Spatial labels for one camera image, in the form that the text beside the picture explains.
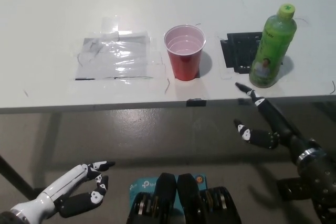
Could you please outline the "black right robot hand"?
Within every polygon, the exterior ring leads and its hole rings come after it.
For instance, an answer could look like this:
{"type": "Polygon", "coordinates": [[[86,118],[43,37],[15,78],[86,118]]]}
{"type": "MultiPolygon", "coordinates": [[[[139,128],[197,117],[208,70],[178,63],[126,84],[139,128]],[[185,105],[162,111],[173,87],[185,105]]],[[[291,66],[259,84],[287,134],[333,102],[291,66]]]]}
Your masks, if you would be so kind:
{"type": "Polygon", "coordinates": [[[269,150],[282,145],[289,150],[291,160],[296,165],[306,157],[313,154],[317,155],[322,151],[321,146],[316,141],[305,138],[268,99],[244,84],[236,82],[235,86],[251,98],[258,112],[271,128],[270,132],[251,129],[242,121],[235,119],[235,127],[246,143],[269,150]]]}

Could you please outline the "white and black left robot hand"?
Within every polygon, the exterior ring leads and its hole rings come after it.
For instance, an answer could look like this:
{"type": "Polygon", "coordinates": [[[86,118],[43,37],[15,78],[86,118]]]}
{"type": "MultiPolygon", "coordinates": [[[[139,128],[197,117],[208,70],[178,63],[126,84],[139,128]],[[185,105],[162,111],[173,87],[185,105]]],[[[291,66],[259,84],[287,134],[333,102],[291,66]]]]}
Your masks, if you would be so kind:
{"type": "Polygon", "coordinates": [[[23,223],[42,223],[56,213],[69,218],[94,210],[103,203],[108,190],[109,178],[103,176],[102,172],[115,164],[113,161],[101,161],[77,165],[45,188],[35,199],[14,206],[10,213],[23,223]],[[96,182],[93,191],[71,195],[81,184],[91,180],[96,182]]]}

